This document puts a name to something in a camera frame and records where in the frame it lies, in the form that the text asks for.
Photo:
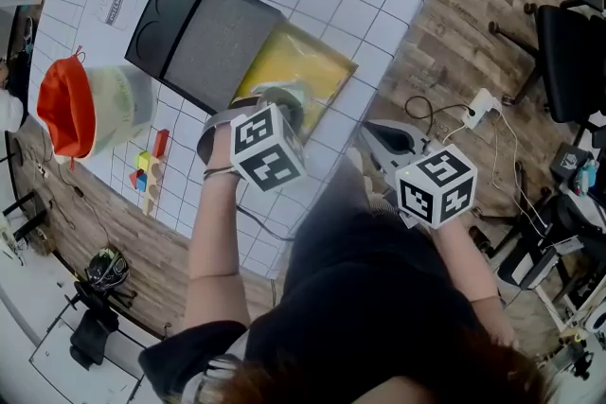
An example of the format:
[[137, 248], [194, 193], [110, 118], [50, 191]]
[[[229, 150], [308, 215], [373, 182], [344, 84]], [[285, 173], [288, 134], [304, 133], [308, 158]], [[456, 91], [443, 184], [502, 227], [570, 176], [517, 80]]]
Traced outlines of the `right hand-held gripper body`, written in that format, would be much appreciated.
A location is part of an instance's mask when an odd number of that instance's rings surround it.
[[364, 122], [360, 135], [390, 187], [388, 200], [408, 226], [437, 229], [471, 208], [477, 167], [455, 145], [385, 119]]

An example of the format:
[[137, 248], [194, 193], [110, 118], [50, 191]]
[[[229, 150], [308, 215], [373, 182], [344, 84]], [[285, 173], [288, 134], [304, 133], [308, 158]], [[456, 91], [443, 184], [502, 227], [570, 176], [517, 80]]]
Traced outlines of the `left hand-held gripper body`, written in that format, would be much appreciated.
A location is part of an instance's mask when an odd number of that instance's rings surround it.
[[278, 191], [306, 176], [300, 131], [307, 94], [298, 86], [261, 86], [247, 98], [233, 101], [205, 123], [197, 153], [210, 160], [218, 128], [227, 125], [231, 138], [227, 170], [262, 192]]

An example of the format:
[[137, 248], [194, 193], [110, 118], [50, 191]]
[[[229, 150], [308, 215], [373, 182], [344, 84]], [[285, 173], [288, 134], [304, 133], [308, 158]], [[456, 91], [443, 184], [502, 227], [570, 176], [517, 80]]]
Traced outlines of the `person's left hand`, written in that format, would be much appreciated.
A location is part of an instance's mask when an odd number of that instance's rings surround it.
[[230, 147], [231, 126], [229, 124], [222, 124], [214, 132], [213, 147], [206, 168], [217, 169], [230, 167]]

